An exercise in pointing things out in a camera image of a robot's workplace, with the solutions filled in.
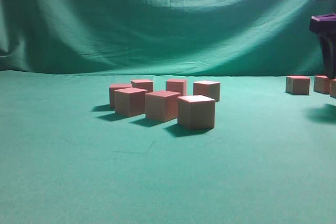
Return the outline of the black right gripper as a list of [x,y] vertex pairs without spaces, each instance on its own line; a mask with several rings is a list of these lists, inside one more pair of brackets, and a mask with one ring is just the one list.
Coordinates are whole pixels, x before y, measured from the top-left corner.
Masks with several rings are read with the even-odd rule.
[[335,34],[331,33],[335,32],[335,13],[312,16],[309,30],[318,34],[324,75],[329,79],[335,79]]

